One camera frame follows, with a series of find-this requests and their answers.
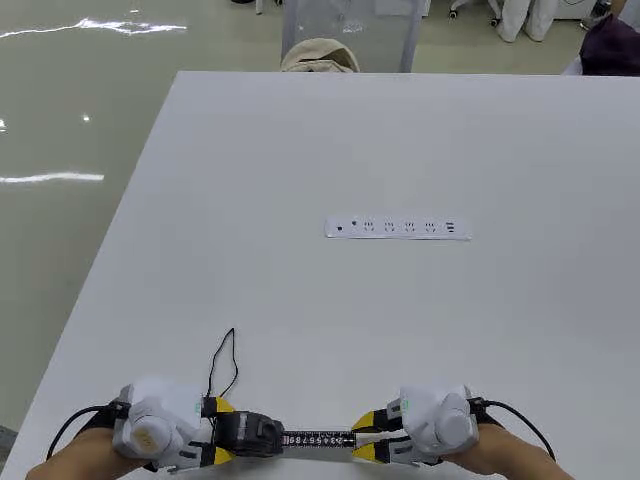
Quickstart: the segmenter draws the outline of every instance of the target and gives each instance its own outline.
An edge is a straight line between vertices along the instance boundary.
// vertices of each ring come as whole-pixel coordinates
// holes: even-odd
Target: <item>black cable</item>
[[[551,458],[553,458],[554,462],[556,461],[556,455],[555,455],[555,453],[553,453],[553,449],[551,448],[551,445],[549,444],[549,442],[547,442],[547,439],[544,438],[544,435],[542,435],[540,430],[538,430],[536,428],[536,426],[527,419],[527,417],[525,417],[519,411],[517,411],[515,408],[513,408],[510,405],[507,405],[506,403],[496,402],[494,400],[482,400],[482,405],[484,407],[500,407],[500,408],[504,408],[505,410],[513,413],[516,417],[518,417],[520,420],[522,420],[527,425],[527,427],[529,427],[533,431],[533,433],[535,433],[538,436],[540,441],[546,447],[547,452],[549,452],[549,456]]]
[[[224,344],[226,343],[227,338],[229,338],[229,336],[231,336],[231,358],[233,360],[233,366],[235,367],[236,371],[235,371],[235,374],[233,375],[233,380],[231,380],[231,383],[227,386],[227,388],[225,388],[222,391],[220,396],[224,397],[225,394],[236,383],[236,380],[238,379],[238,364],[236,363],[236,329],[230,328],[229,331],[224,335],[222,342],[220,342],[220,346],[218,347],[218,350],[216,350],[216,353],[213,354],[213,361],[211,362],[211,371],[209,372],[209,387],[207,388],[207,395],[206,395],[207,398],[211,396],[211,392],[213,390],[213,371],[216,368],[216,358],[218,358],[218,354],[222,351],[222,348],[224,347]]]
[[[104,412],[104,411],[107,411],[107,410],[112,410],[114,408],[115,407],[113,405],[100,405],[100,406],[95,406],[95,407],[87,407],[87,408],[83,408],[82,410],[78,410],[76,413],[71,415],[71,417],[69,417],[69,420],[64,422],[64,425],[62,425],[60,430],[58,430],[58,433],[56,434],[55,438],[53,439],[53,442],[51,442],[51,446],[49,447],[49,451],[47,452],[47,460],[49,460],[53,456],[53,451],[55,450],[56,445],[60,441],[60,438],[62,437],[64,432],[67,430],[67,428],[69,428],[69,425],[71,425],[78,417],[81,417],[85,413],[89,413],[89,412]]]

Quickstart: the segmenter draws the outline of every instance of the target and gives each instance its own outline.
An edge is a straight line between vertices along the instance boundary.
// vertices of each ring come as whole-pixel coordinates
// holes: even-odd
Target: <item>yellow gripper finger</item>
[[[378,442],[367,443],[353,450],[351,454],[356,458],[362,458],[370,462],[389,463],[389,441],[380,440]]]

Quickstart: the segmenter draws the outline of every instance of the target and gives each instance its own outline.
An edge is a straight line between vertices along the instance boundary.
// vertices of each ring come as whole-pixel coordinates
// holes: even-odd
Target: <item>hand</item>
[[[549,454],[520,440],[497,425],[478,425],[479,441],[464,452],[444,456],[480,475],[503,475],[510,480],[572,480]]]
[[[469,470],[480,475],[493,475],[499,473],[500,451],[505,449],[506,444],[513,437],[504,428],[497,425],[478,425],[480,439],[469,450],[444,456],[447,462]]]

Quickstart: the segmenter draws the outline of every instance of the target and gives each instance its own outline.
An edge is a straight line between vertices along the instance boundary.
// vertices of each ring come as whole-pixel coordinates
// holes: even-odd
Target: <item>power strip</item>
[[[461,220],[420,215],[336,215],[324,227],[328,238],[397,238],[404,240],[471,240]]]

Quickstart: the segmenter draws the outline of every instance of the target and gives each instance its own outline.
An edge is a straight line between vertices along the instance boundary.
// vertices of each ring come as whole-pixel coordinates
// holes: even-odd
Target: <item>tape measure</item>
[[[349,431],[285,431],[282,447],[355,448],[356,434]]]

